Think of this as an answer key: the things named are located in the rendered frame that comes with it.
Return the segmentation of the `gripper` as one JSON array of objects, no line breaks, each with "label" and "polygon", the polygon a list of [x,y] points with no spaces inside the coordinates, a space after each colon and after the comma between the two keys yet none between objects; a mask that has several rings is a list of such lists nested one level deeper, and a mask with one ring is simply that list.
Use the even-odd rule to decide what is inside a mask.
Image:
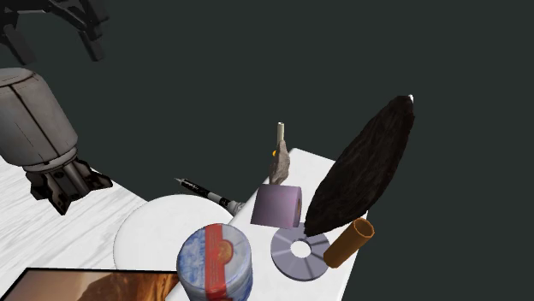
[{"label": "gripper", "polygon": [[104,58],[99,43],[101,24],[109,19],[104,0],[0,0],[0,44],[6,45],[21,65],[36,57],[23,35],[16,30],[20,14],[51,12],[74,26],[94,62]]}]

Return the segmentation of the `black and white pen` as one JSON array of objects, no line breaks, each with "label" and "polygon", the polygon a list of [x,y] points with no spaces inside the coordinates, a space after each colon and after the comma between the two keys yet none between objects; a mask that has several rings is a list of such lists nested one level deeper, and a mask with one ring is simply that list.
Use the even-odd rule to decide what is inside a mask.
[{"label": "black and white pen", "polygon": [[227,212],[229,212],[231,215],[237,215],[242,210],[242,208],[245,206],[245,203],[236,202],[234,200],[229,200],[225,197],[222,197],[214,192],[207,190],[206,188],[202,186],[199,186],[191,182],[188,179],[175,178],[175,180],[178,181],[181,186],[185,187],[189,191],[194,192],[200,197],[209,199],[210,201],[220,205],[225,210],[227,210]]}]

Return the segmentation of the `white toilet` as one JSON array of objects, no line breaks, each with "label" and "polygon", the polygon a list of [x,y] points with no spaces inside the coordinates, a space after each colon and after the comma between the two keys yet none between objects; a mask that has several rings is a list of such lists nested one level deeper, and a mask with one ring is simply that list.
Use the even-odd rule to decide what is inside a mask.
[{"label": "white toilet", "polygon": [[251,223],[255,200],[236,215],[214,202],[187,194],[154,199],[136,209],[117,232],[113,258],[118,269],[174,271],[184,241],[217,222],[239,228],[252,247],[253,285],[247,301],[341,301],[355,256],[313,281],[291,280],[272,262],[270,242],[276,229]]}]

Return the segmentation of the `black framed brown picture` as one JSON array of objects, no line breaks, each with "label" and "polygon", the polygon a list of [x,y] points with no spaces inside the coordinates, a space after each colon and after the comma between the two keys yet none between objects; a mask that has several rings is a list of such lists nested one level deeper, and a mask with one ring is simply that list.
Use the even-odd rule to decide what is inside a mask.
[{"label": "black framed brown picture", "polygon": [[175,272],[28,268],[0,301],[165,301]]}]

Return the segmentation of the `beige figure holding candle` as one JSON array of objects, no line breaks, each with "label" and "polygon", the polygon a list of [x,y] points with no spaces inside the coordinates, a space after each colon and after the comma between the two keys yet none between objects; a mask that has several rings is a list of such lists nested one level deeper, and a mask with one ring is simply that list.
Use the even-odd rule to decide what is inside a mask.
[{"label": "beige figure holding candle", "polygon": [[289,175],[290,156],[284,139],[284,130],[284,123],[279,121],[276,128],[276,149],[270,165],[270,185],[280,185]]}]

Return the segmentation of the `blue white red round tin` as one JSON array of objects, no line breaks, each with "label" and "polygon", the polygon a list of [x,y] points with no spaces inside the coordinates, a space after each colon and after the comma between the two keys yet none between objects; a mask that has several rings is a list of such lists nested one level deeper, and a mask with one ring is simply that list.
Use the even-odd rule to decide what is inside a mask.
[{"label": "blue white red round tin", "polygon": [[177,256],[177,274],[190,301],[247,301],[253,283],[246,235],[214,223],[191,234]]}]

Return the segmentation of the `purple toilet paper roll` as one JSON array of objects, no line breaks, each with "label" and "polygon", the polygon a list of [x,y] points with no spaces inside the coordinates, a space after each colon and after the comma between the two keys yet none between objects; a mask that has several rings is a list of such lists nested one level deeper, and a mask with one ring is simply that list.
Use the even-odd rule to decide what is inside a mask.
[{"label": "purple toilet paper roll", "polygon": [[262,184],[256,195],[251,224],[293,228],[300,224],[302,190],[300,186]]}]

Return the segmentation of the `grey disc with hole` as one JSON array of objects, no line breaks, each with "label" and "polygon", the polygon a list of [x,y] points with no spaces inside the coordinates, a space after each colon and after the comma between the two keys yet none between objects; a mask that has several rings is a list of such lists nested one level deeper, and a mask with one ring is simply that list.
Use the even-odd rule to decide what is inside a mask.
[{"label": "grey disc with hole", "polygon": [[[276,268],[289,279],[312,281],[321,277],[329,268],[323,260],[323,254],[330,247],[330,242],[322,233],[306,236],[305,225],[279,228],[270,243],[270,254]],[[306,257],[297,257],[291,250],[295,242],[303,242],[310,248]]]}]

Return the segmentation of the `black furry oval brush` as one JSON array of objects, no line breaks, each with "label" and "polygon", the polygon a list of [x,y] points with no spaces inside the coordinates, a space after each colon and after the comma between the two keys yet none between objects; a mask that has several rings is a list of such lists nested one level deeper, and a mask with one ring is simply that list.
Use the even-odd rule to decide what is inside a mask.
[{"label": "black furry oval brush", "polygon": [[306,212],[306,236],[344,226],[372,207],[395,175],[414,119],[413,96],[407,95],[368,121],[318,185]]}]

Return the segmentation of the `brown cardboard tube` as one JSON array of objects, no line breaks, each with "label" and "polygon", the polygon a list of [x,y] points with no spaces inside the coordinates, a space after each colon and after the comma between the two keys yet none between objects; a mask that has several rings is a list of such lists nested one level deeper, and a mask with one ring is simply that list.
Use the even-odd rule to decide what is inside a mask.
[{"label": "brown cardboard tube", "polygon": [[333,269],[339,268],[375,234],[372,224],[359,217],[352,221],[323,254],[324,262]]}]

